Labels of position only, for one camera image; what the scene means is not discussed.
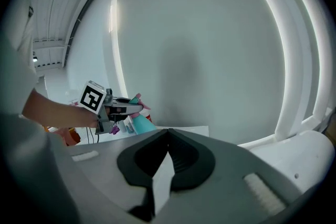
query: blue object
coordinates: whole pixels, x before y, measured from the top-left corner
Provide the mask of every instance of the blue object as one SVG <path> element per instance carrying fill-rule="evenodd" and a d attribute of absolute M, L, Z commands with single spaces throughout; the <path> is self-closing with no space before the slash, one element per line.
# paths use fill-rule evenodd
<path fill-rule="evenodd" d="M 155 125 L 143 115 L 133 118 L 133 126 L 136 134 L 143 134 L 146 132 L 157 130 Z"/>

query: person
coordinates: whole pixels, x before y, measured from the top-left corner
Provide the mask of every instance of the person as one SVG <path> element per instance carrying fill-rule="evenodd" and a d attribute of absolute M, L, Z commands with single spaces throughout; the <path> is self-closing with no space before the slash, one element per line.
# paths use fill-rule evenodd
<path fill-rule="evenodd" d="M 35 71 L 33 63 L 33 20 L 34 9 L 30 5 L 30 0 L 11 0 L 4 13 L 0 29 L 25 64 Z M 53 102 L 39 94 L 35 89 L 31 92 L 22 114 L 42 126 L 97 126 L 97 116 L 94 113 L 85 108 Z"/>

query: white ceiling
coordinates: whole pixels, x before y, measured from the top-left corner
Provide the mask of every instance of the white ceiling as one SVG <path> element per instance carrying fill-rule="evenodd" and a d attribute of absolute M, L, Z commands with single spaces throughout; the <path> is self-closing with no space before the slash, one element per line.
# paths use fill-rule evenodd
<path fill-rule="evenodd" d="M 36 70 L 63 66 L 70 22 L 81 0 L 31 0 L 34 9 Z"/>

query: wire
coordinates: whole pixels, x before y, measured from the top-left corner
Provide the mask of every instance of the wire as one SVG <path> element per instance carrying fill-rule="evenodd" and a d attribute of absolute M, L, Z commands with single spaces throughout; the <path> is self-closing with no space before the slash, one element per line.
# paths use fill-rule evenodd
<path fill-rule="evenodd" d="M 88 128 L 86 127 L 86 135 L 88 136 L 88 144 L 90 144 Z"/>
<path fill-rule="evenodd" d="M 92 132 L 91 132 L 91 128 L 89 128 L 89 130 L 90 130 L 90 133 L 91 133 L 91 136 L 92 136 L 92 141 L 94 143 L 94 139 L 93 139 L 93 135 L 92 135 Z"/>

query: purple object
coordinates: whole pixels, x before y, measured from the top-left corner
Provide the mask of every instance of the purple object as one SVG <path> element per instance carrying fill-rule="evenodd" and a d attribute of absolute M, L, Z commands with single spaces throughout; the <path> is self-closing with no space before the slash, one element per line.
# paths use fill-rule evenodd
<path fill-rule="evenodd" d="M 113 126 L 110 134 L 116 134 L 120 131 L 119 127 L 117 125 Z"/>

